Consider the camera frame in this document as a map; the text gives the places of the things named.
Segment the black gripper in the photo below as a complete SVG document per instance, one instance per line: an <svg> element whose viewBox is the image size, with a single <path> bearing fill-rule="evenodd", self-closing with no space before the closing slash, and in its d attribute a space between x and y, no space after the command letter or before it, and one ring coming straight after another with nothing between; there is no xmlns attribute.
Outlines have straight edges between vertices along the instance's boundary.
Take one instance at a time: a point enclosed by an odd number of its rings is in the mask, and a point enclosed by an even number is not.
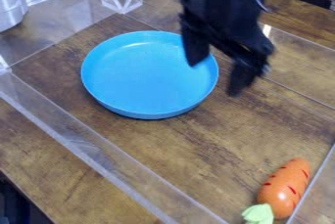
<svg viewBox="0 0 335 224"><path fill-rule="evenodd" d="M269 72L275 47L264 35L259 16L264 0L181 0L180 15L186 60L194 67L213 45L233 60L227 94L239 97Z"/></svg>

